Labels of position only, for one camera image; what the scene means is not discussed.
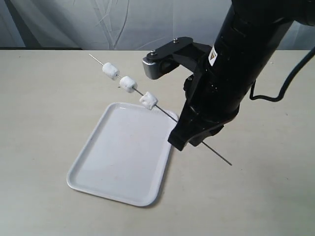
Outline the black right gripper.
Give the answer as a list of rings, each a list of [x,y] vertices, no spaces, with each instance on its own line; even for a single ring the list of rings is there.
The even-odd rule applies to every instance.
[[[186,101],[168,142],[182,151],[187,144],[194,147],[218,134],[239,112],[239,107],[225,109],[221,92],[205,76],[190,75],[184,82]]]

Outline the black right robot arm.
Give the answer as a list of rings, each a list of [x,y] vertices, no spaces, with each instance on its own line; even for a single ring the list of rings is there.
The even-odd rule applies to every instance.
[[[216,135],[294,21],[313,26],[312,0],[234,0],[208,55],[184,83],[186,102],[168,141],[182,150]]]

